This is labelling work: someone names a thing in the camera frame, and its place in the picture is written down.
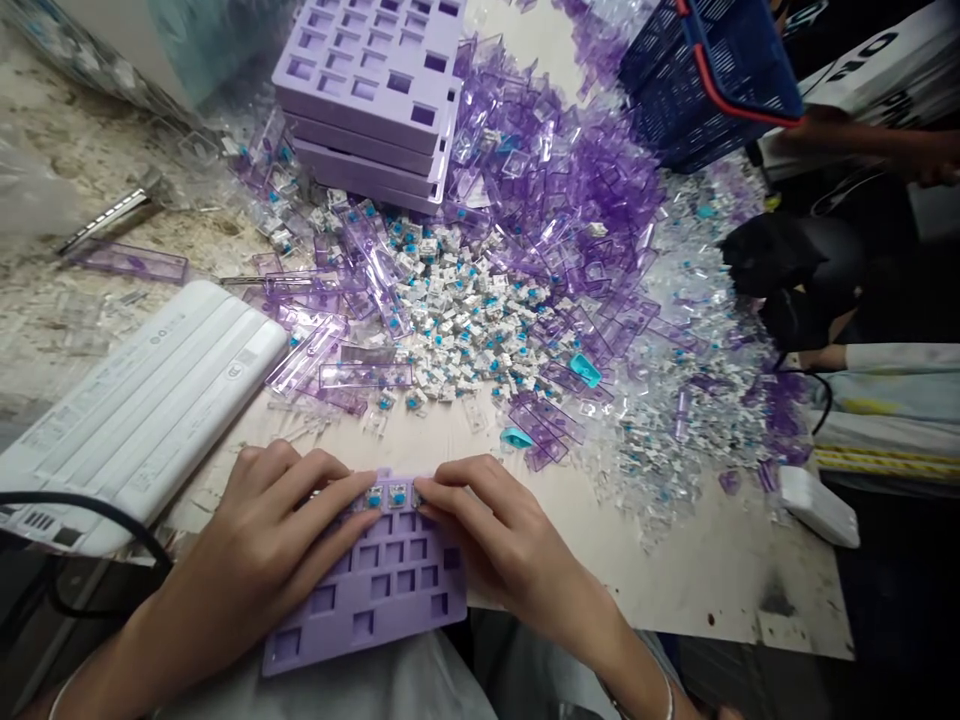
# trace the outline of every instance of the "white power bank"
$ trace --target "white power bank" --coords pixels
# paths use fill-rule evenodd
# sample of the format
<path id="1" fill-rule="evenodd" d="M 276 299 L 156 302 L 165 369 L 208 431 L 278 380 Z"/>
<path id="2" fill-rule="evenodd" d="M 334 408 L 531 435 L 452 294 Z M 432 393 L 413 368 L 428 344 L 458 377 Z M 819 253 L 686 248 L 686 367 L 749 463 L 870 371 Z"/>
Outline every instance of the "white power bank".
<path id="1" fill-rule="evenodd" d="M 213 283 L 190 283 L 0 455 L 0 492 L 90 495 L 148 525 L 286 348 L 273 320 Z M 80 555 L 131 539 L 65 505 L 0 506 L 0 527 Z"/>
<path id="2" fill-rule="evenodd" d="M 828 543 L 860 547 L 853 508 L 803 468 L 780 468 L 780 498 L 787 510 Z"/>

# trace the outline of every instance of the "plastic bag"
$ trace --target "plastic bag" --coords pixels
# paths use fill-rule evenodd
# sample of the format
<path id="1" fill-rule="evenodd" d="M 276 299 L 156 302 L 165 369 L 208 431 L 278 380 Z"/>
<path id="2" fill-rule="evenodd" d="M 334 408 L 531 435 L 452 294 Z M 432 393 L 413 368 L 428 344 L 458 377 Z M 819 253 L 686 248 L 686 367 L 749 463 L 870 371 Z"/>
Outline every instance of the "plastic bag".
<path id="1" fill-rule="evenodd" d="M 0 113 L 0 236 L 64 235 L 81 224 L 76 188 L 27 147 Z"/>

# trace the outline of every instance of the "white tabletop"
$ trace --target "white tabletop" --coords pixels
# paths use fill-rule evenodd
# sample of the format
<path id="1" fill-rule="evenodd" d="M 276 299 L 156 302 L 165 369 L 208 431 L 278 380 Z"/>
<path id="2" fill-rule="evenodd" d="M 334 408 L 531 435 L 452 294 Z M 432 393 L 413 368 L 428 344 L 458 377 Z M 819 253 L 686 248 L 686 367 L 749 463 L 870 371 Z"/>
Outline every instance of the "white tabletop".
<path id="1" fill-rule="evenodd" d="M 483 16 L 485 9 L 484 34 L 502 31 L 521 66 L 539 57 L 538 72 L 549 72 L 568 99 L 575 97 L 582 75 L 573 63 L 566 17 L 546 0 L 525 15 L 500 0 L 477 7 L 468 18 Z M 129 175 L 142 172 L 148 162 L 163 165 L 144 143 L 142 113 L 69 86 L 19 47 L 10 63 L 0 66 L 0 88 L 9 98 L 0 107 L 16 109 L 37 150 L 78 184 L 91 215 L 129 189 Z M 161 213 L 125 242 L 187 255 L 201 270 L 220 275 L 249 274 L 246 259 L 264 251 L 262 240 L 235 212 Z M 95 359 L 63 354 L 53 339 L 61 331 L 37 321 L 50 312 L 57 293 L 119 296 L 146 289 L 148 298 L 134 310 L 140 321 L 176 290 L 79 269 L 56 270 L 36 259 L 37 247 L 27 239 L 0 245 L 0 266 L 18 268 L 0 289 L 4 329 L 17 328 L 16 342 L 0 342 L 4 399 L 54 400 Z M 254 400 L 171 507 L 164 524 L 165 532 L 174 534 L 174 547 L 189 543 L 209 519 L 242 444 L 263 444 L 280 433 L 282 413 L 269 410 L 269 401 L 266 393 Z M 344 417 L 319 440 L 306 435 L 294 445 L 305 451 L 315 443 L 356 469 L 429 472 L 445 460 L 499 451 L 500 427 L 489 397 L 482 397 L 481 405 L 488 428 L 478 434 L 471 433 L 462 405 L 455 403 L 436 406 L 425 419 L 398 408 L 382 440 Z M 638 540 L 642 528 L 636 520 L 599 504 L 591 479 L 572 464 L 534 474 L 520 454 L 506 456 L 504 463 L 535 493 L 574 554 L 607 585 L 634 627 L 853 657 L 832 548 L 799 523 L 772 522 L 758 488 L 745 486 L 730 498 L 708 473 L 693 517 L 647 551 Z M 482 604 L 480 598 L 472 601 Z"/>

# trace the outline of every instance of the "stacked purple tray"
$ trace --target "stacked purple tray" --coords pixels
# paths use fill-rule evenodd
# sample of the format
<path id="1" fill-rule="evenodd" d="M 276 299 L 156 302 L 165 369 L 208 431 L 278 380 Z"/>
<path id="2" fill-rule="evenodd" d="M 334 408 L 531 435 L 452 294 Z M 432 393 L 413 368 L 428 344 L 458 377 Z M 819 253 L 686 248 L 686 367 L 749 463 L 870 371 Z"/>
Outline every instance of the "stacked purple tray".
<path id="1" fill-rule="evenodd" d="M 418 212 L 443 199 L 465 0 L 308 0 L 273 73 L 317 182 Z"/>
<path id="2" fill-rule="evenodd" d="M 267 638 L 265 676 L 466 618 L 460 548 L 416 511 L 413 478 L 379 474 L 353 510 L 380 507 L 383 517 Z M 325 534 L 337 527 L 335 522 Z"/>

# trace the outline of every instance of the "bracelet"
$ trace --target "bracelet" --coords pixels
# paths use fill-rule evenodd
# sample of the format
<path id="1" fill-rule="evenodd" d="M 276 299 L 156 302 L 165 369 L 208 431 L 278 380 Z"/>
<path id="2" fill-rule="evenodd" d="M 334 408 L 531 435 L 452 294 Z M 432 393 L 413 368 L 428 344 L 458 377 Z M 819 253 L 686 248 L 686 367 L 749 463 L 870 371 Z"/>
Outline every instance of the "bracelet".
<path id="1" fill-rule="evenodd" d="M 676 705 L 673 698 L 673 685 L 670 684 L 670 678 L 667 677 L 667 671 L 661 667 L 659 662 L 657 662 L 657 667 L 660 668 L 660 674 L 663 675 L 663 681 L 667 684 L 667 697 L 669 698 L 669 705 L 667 705 L 667 717 L 665 720 L 674 720 Z M 613 705 L 613 709 L 620 714 L 620 717 L 622 717 L 623 720 L 633 720 L 633 718 L 627 715 L 624 709 L 620 706 L 620 702 L 613 696 L 613 693 L 610 692 L 610 688 L 608 688 L 607 684 L 600 679 L 599 675 L 597 675 L 597 680 L 600 682 L 600 687 L 603 688 L 603 692 L 606 693 L 610 704 Z"/>

